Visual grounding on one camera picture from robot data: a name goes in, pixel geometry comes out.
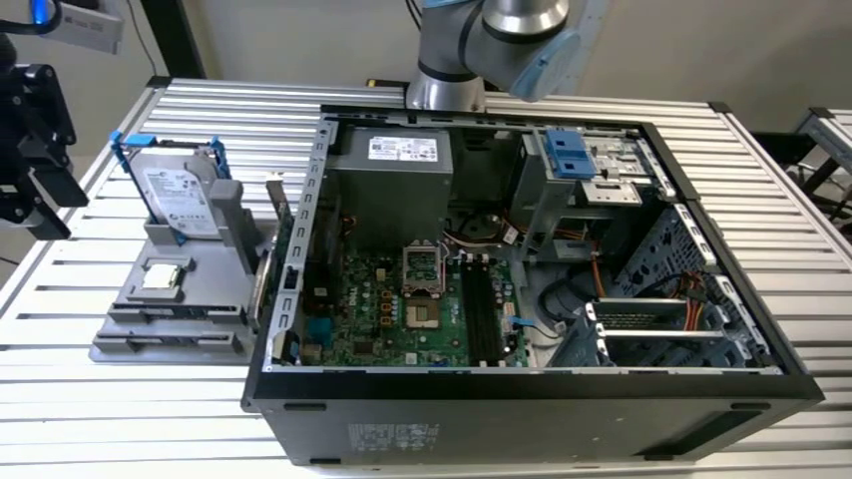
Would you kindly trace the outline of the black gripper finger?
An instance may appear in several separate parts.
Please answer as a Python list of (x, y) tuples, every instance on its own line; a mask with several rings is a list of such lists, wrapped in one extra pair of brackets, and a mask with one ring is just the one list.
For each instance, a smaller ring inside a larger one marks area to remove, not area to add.
[(13, 112), (21, 123), (17, 148), (34, 179), (58, 207), (85, 207), (88, 197), (68, 156), (77, 135), (54, 69), (46, 64), (17, 64), (13, 83)]
[(36, 240), (65, 240), (69, 229), (37, 189), (1, 186), (1, 229), (26, 230)]

